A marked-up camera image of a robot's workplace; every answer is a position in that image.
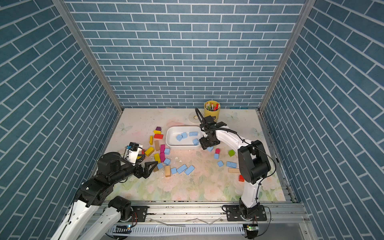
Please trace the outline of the white rectangular dish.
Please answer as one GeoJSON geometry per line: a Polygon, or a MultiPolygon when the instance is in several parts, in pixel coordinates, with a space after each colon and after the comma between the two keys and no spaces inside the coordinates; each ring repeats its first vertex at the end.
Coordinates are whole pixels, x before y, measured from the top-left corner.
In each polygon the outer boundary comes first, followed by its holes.
{"type": "Polygon", "coordinates": [[[201,147],[203,132],[198,126],[175,126],[168,129],[166,144],[171,150],[194,150],[201,147]]]}

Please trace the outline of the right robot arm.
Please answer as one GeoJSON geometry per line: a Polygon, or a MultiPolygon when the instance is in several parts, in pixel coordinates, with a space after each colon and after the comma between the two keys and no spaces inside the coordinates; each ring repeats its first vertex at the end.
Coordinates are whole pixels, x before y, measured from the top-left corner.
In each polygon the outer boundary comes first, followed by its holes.
{"type": "Polygon", "coordinates": [[[246,220],[254,218],[260,205],[261,183],[268,177],[271,170],[269,155],[263,143],[259,140],[253,142],[245,140],[236,131],[228,129],[225,123],[216,123],[211,116],[198,116],[198,119],[200,129],[204,132],[204,136],[199,139],[204,150],[225,143],[232,150],[237,151],[240,174],[246,182],[239,200],[240,213],[246,220]]]}

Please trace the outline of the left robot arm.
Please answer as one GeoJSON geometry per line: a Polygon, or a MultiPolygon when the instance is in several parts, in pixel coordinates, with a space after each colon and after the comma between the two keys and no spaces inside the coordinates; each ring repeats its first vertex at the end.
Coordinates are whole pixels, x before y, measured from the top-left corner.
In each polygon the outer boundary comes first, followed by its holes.
{"type": "Polygon", "coordinates": [[[102,155],[97,164],[97,173],[76,191],[69,213],[52,237],[54,240],[100,240],[118,222],[127,223],[129,230],[139,221],[131,201],[117,196],[109,202],[98,220],[83,230],[117,183],[130,176],[148,178],[158,162],[146,162],[143,166],[132,164],[119,153],[110,152],[102,155]]]}

